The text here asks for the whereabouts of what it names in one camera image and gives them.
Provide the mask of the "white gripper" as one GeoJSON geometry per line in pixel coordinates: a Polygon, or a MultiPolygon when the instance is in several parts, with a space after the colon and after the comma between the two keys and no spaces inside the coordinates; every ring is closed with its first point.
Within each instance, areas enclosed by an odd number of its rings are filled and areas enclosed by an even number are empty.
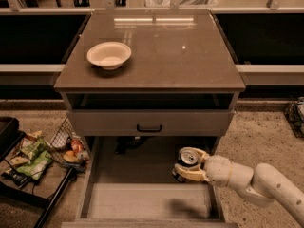
{"type": "Polygon", "coordinates": [[[225,187],[232,172],[232,162],[219,155],[209,154],[194,147],[184,147],[179,151],[179,164],[192,167],[204,163],[203,170],[198,168],[175,168],[175,177],[179,182],[209,181],[216,187],[225,187]]]}

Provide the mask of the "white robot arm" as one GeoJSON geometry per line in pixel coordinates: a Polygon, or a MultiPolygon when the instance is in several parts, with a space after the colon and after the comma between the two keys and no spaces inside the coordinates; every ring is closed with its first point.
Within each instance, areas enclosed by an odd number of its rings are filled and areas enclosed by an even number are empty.
{"type": "Polygon", "coordinates": [[[198,148],[184,147],[172,173],[180,182],[205,181],[230,188],[257,206],[267,207],[276,200],[304,227],[304,193],[270,164],[260,163],[253,169],[198,148]]]}

